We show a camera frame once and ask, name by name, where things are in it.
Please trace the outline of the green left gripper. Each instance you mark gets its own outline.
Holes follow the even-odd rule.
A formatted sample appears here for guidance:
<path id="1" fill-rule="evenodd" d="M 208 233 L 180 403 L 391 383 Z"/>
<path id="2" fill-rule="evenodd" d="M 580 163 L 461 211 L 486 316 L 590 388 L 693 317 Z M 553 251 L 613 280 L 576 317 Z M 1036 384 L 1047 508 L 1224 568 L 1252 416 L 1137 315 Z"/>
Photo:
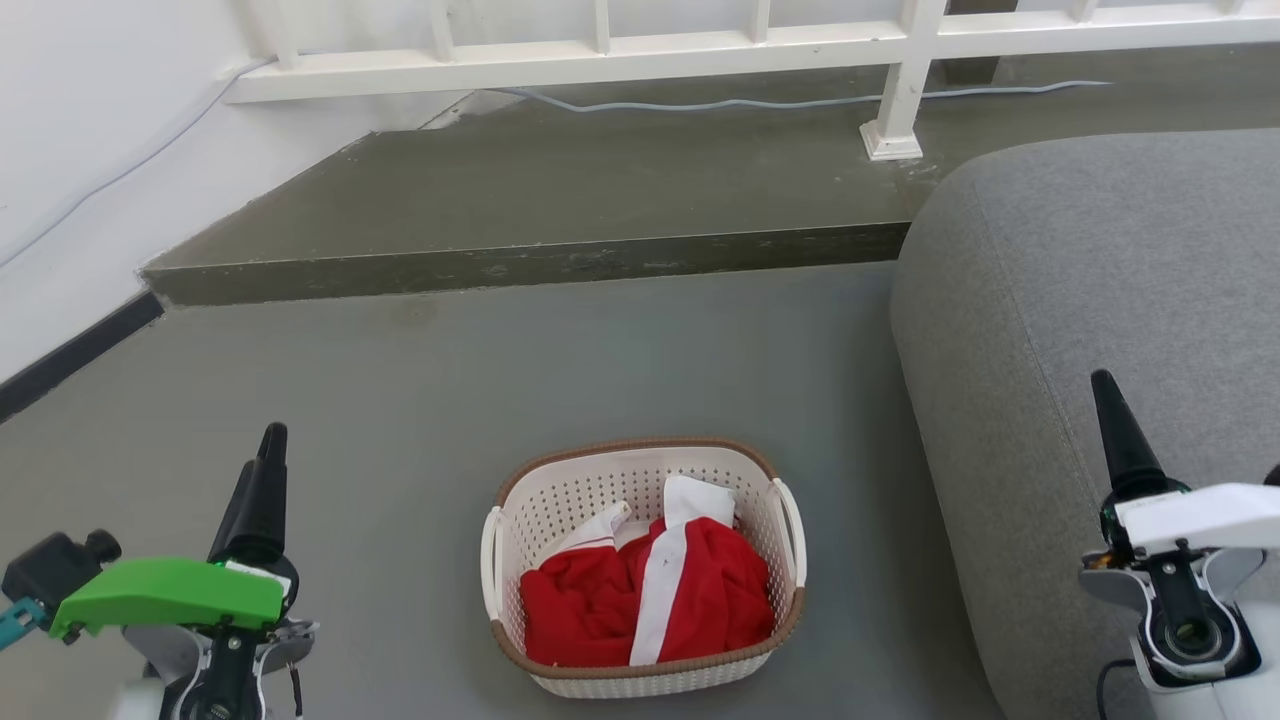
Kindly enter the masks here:
<path id="1" fill-rule="evenodd" d="M 70 593 L 50 634 L 68 644 L 115 626 L 143 659 L 111 719 L 270 719 L 264 682 L 284 671 L 292 715 L 315 623 L 291 616 L 300 577 L 285 557 L 288 429 L 270 423 L 241 469 L 207 553 L 122 560 Z"/>

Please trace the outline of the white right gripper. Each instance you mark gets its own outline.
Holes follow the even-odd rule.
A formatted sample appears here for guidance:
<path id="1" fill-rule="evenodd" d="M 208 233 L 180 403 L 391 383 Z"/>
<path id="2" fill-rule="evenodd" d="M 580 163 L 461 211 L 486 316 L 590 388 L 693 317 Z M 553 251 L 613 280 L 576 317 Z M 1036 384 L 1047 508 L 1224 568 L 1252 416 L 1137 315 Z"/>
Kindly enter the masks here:
<path id="1" fill-rule="evenodd" d="M 1277 603 L 1240 591 L 1277 552 L 1277 488 L 1189 492 L 1164 471 L 1112 373 L 1093 372 L 1091 388 L 1111 484 L 1103 506 L 1121 503 L 1134 559 L 1085 555 L 1082 588 L 1137 612 L 1130 650 L 1149 693 L 1276 692 Z"/>

